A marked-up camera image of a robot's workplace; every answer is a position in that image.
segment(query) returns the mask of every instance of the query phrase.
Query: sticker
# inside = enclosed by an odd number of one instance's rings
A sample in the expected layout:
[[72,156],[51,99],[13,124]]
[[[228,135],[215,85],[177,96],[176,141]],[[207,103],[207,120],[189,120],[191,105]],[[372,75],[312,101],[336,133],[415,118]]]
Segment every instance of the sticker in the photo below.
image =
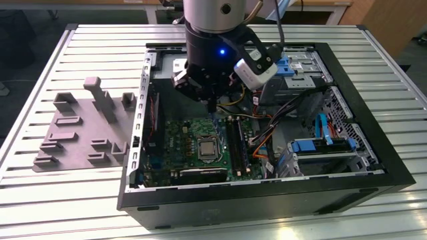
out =
[[302,69],[303,66],[302,66],[300,63],[291,63],[291,68],[294,68],[294,69]]
[[266,168],[267,168],[267,170],[268,170],[271,173],[274,173],[275,167],[274,167],[274,165],[270,163],[270,161],[268,161],[267,164],[266,164]]
[[173,67],[172,67],[173,73],[177,73],[185,69],[185,62],[187,62],[185,58],[177,58],[173,60]]
[[143,4],[143,0],[123,0],[125,4]]
[[252,97],[252,100],[253,100],[253,105],[259,105],[260,103],[259,103],[259,97],[257,96],[255,96],[255,97]]

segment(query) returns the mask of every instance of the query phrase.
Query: gray plastic base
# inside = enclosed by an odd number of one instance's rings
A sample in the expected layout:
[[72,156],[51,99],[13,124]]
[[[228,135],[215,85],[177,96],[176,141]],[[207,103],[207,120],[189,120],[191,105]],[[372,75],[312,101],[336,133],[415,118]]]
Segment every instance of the gray plastic base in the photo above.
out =
[[76,99],[72,111],[56,111],[33,161],[35,172],[119,167],[128,154],[135,111],[112,98],[115,123],[108,123],[93,99]]

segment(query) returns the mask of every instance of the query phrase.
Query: gray 3d-printed holder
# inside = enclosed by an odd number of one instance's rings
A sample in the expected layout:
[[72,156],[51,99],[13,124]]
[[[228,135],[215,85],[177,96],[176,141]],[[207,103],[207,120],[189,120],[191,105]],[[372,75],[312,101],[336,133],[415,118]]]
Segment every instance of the gray 3d-printed holder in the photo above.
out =
[[49,124],[35,172],[119,167],[128,154],[136,98],[133,93],[111,98],[99,77],[87,77],[84,89],[93,99],[75,99],[69,92],[53,100],[56,113]]

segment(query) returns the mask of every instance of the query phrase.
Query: wooden desk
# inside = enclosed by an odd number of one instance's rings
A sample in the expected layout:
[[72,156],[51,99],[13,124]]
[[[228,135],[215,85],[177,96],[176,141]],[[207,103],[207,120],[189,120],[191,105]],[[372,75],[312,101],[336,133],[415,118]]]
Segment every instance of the wooden desk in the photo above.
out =
[[[331,12],[327,25],[338,25],[354,0],[303,0],[306,12]],[[0,0],[0,9],[19,10],[145,10],[149,24],[157,24],[159,0]],[[298,1],[288,11],[302,10]]]

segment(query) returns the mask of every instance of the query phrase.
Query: metal cylinder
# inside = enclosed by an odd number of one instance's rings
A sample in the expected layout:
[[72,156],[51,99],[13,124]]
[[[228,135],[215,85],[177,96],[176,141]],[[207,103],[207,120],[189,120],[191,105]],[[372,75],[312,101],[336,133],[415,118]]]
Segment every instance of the metal cylinder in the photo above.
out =
[[183,0],[191,27],[211,34],[232,30],[245,17],[245,0]]

